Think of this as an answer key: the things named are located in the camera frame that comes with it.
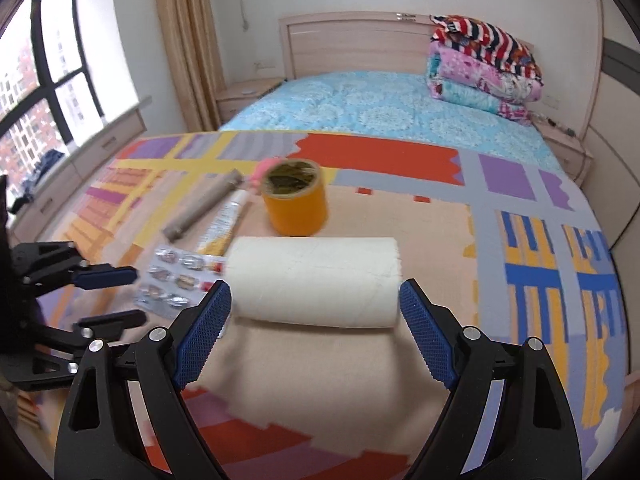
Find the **pill blister pack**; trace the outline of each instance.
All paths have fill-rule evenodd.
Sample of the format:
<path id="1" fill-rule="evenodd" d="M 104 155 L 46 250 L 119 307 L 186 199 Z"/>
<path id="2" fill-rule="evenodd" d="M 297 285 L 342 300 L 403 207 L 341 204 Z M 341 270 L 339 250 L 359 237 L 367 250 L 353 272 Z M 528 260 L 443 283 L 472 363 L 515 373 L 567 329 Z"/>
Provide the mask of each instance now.
<path id="1" fill-rule="evenodd" d="M 219 280 L 225 258 L 159 246 L 140 280 L 137 306 L 158 316 L 175 319 L 187 307 L 195 306 Z"/>

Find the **bedding pile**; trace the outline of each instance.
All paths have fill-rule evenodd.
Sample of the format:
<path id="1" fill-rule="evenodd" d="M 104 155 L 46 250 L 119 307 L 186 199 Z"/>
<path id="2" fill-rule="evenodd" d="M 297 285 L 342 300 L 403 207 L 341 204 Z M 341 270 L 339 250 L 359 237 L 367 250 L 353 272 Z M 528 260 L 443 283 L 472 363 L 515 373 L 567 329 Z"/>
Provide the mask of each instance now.
<path id="1" fill-rule="evenodd" d="M 528 125 L 525 103 L 542 97 L 542 71 L 529 49 L 490 23 L 433 16 L 427 85 L 435 99 Z"/>

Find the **white wall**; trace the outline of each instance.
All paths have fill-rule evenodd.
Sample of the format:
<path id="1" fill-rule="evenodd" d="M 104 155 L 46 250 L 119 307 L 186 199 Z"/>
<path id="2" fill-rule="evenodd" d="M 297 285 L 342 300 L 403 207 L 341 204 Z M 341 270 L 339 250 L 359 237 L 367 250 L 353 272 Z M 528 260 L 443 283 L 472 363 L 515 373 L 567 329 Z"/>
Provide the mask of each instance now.
<path id="1" fill-rule="evenodd" d="M 162 43 L 156 0 L 113 0 L 122 48 L 138 96 L 152 97 L 142 109 L 150 134 L 187 130 Z"/>
<path id="2" fill-rule="evenodd" d="M 640 42 L 613 0 L 602 0 L 604 37 L 640 52 Z"/>
<path id="3" fill-rule="evenodd" d="M 239 0 L 212 0 L 227 82 L 284 74 L 278 18 L 307 12 L 385 10 L 467 14 L 495 23 L 533 43 L 545 92 L 559 110 L 539 111 L 580 129 L 588 111 L 597 64 L 597 0 L 245 0 L 250 29 L 242 30 Z M 254 63 L 276 67 L 256 71 Z"/>

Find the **metal screw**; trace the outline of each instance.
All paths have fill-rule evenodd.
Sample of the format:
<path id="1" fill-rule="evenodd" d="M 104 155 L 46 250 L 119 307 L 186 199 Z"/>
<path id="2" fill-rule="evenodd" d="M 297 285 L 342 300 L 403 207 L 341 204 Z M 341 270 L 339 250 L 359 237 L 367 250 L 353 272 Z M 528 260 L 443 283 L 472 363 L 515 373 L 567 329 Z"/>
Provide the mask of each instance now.
<path id="1" fill-rule="evenodd" d="M 104 346 L 104 343 L 102 342 L 102 339 L 94 339 L 93 341 L 91 341 L 91 343 L 89 344 L 89 351 L 91 352 L 97 352 L 98 350 L 100 350 L 102 347 Z"/>
<path id="2" fill-rule="evenodd" d="M 537 337 L 532 337 L 531 339 L 529 339 L 529 341 L 527 341 L 527 343 L 529 344 L 529 347 L 536 352 L 538 350 L 542 350 L 544 347 L 542 341 L 540 341 L 540 339 L 538 339 Z"/>
<path id="3" fill-rule="evenodd" d="M 475 326 L 467 326 L 462 333 L 467 339 L 471 339 L 471 341 L 480 339 L 481 336 L 481 332 Z"/>
<path id="4" fill-rule="evenodd" d="M 149 339 L 151 339 L 151 341 L 162 341 L 162 339 L 164 339 L 165 337 L 166 330 L 161 326 L 149 332 Z"/>

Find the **blue gripper pad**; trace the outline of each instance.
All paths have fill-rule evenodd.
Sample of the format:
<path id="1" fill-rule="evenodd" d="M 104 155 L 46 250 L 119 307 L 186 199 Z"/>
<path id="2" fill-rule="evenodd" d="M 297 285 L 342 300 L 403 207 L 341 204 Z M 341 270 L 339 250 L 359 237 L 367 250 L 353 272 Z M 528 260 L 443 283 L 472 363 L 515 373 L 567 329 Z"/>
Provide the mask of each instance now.
<path id="1" fill-rule="evenodd" d="M 83 290 L 95 290 L 96 288 L 130 285 L 137 278 L 138 272 L 133 267 L 116 267 L 110 270 L 85 271 L 73 278 L 73 284 Z"/>
<path id="2" fill-rule="evenodd" d="M 202 367 L 231 312 L 231 289 L 222 283 L 175 352 L 174 384 L 183 390 L 200 376 Z"/>
<path id="3" fill-rule="evenodd" d="M 450 390 L 458 381 L 458 374 L 453 368 L 453 348 L 449 341 L 409 282 L 400 286 L 398 299 L 402 316 L 431 375 Z"/>

